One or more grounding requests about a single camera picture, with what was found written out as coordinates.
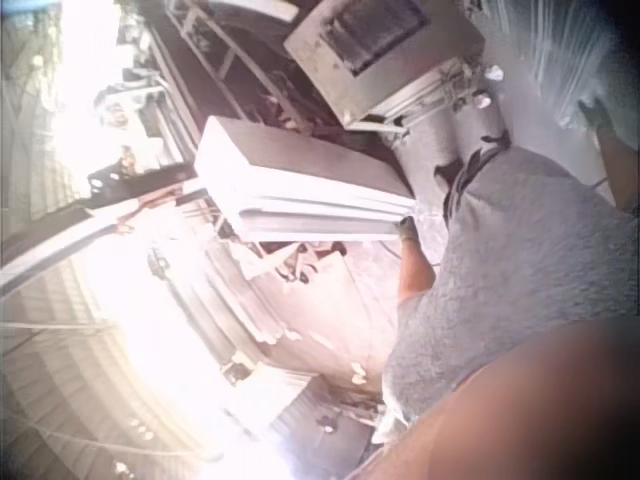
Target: debris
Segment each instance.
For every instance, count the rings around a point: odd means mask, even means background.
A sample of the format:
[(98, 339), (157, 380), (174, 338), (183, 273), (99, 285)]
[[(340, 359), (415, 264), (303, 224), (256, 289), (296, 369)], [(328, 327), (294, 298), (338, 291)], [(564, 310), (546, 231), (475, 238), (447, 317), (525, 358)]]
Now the debris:
[(353, 371), (356, 372), (361, 377), (367, 376), (367, 372), (364, 370), (364, 368), (362, 368), (362, 365), (360, 365), (358, 362), (352, 362), (351, 368), (353, 368)]
[(300, 335), (298, 332), (296, 332), (295, 330), (289, 330), (286, 329), (284, 331), (285, 336), (291, 340), (292, 342), (299, 342), (300, 340), (302, 340), (302, 335)]
[(364, 378), (362, 375), (358, 375), (356, 373), (351, 379), (351, 383), (353, 383), (354, 385), (364, 385), (365, 383), (367, 383), (367, 379)]
[(485, 69), (484, 77), (487, 80), (501, 82), (502, 80), (504, 80), (504, 70), (502, 70), (498, 65), (491, 65), (490, 67), (487, 67)]
[(491, 96), (484, 90), (476, 90), (473, 93), (473, 104), (479, 109), (487, 108), (491, 105)]

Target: concrete floor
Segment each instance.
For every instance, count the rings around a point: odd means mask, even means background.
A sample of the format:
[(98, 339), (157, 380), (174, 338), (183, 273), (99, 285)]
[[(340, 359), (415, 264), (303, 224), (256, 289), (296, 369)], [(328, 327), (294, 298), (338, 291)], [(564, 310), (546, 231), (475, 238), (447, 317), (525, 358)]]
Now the concrete floor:
[[(444, 194), (436, 186), (438, 164), (469, 155), (481, 146), (482, 135), (504, 128), (514, 144), (557, 161), (581, 182), (612, 201), (600, 153), (584, 128), (562, 128), (541, 101), (530, 71), (511, 44), (487, 17), (475, 19), (486, 38), (485, 59), (505, 72), (503, 82), (488, 82), (494, 103), (484, 110), (465, 107), (443, 110), (412, 129), (395, 153), (416, 194), (415, 216), (427, 258), (439, 264), (447, 244), (441, 218)], [(366, 387), (377, 390), (387, 356), (395, 341), (398, 242), (348, 244), (348, 255), (330, 257), (309, 285), (287, 285), (269, 276), (258, 280), (270, 292), (283, 320), (302, 337), (281, 340), (272, 359), (291, 368), (314, 370), (345, 385), (353, 375), (351, 362), (368, 372)]]

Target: metal beam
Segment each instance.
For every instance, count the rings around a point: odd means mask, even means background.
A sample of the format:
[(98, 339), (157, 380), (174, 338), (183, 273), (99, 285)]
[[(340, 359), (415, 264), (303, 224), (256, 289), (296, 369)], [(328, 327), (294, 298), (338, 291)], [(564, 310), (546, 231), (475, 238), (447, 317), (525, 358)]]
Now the metal beam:
[(69, 258), (94, 240), (196, 177), (191, 164), (178, 164), (123, 180), (115, 194), (78, 201), (34, 222), (25, 233), (2, 243), (0, 299)]
[(222, 95), (224, 95), (224, 98), (233, 107), (238, 117), (240, 117), (242, 120), (248, 120), (249, 118), (242, 110), (242, 107), (240, 106), (236, 98), (233, 96), (233, 92), (231, 92), (227, 84), (224, 83), (224, 80), (222, 80), (222, 78), (220, 78), (220, 76), (218, 75), (218, 72), (216, 72), (215, 69), (211, 66), (209, 60), (207, 60), (207, 57), (202, 54), (202, 52), (198, 49), (198, 46), (193, 42), (193, 40), (191, 40), (188, 33), (185, 33), (183, 25), (180, 25), (180, 22), (178, 22), (178, 20), (173, 16), (172, 13), (167, 12), (167, 17), (169, 17), (169, 19), (176, 26), (184, 41), (187, 43), (187, 45), (189, 45), (189, 48), (191, 48), (191, 51), (196, 56), (196, 58), (200, 60), (200, 63), (211, 77), (211, 80), (213, 80), (213, 82), (218, 86), (218, 88), (222, 92)]
[(213, 32), (224, 41), (230, 49), (232, 49), (235, 54), (238, 56), (240, 60), (246, 65), (246, 67), (253, 73), (253, 75), (264, 85), (264, 87), (269, 91), (273, 97), (278, 100), (280, 106), (284, 109), (285, 112), (291, 117), (291, 119), (296, 123), (300, 132), (304, 135), (311, 135), (313, 133), (313, 125), (308, 122), (301, 114), (298, 112), (296, 107), (289, 101), (287, 96), (282, 93), (282, 91), (278, 88), (278, 86), (269, 78), (267, 73), (262, 70), (260, 65), (256, 63), (256, 61), (251, 58), (251, 56), (244, 51), (244, 49), (236, 43), (236, 41), (231, 38), (224, 29), (214, 22), (209, 15), (202, 11), (202, 9), (196, 6), (192, 0), (187, 0), (187, 3), (191, 6), (198, 17), (207, 24), (207, 26), (213, 30)]

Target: white panel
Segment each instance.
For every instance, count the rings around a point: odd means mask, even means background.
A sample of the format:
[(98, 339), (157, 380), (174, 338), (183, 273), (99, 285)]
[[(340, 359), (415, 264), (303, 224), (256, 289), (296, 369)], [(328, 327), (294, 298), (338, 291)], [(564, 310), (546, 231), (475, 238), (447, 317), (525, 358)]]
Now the white panel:
[(239, 120), (209, 118), (195, 167), (245, 241), (393, 238), (415, 204), (379, 160)]

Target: industrial machinery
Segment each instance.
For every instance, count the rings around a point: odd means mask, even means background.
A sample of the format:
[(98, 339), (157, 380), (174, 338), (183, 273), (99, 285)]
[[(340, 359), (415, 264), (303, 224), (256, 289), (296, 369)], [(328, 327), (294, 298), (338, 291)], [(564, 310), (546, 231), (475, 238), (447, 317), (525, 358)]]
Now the industrial machinery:
[(379, 131), (472, 94), (483, 47), (451, 0), (324, 0), (285, 42), (346, 129)]

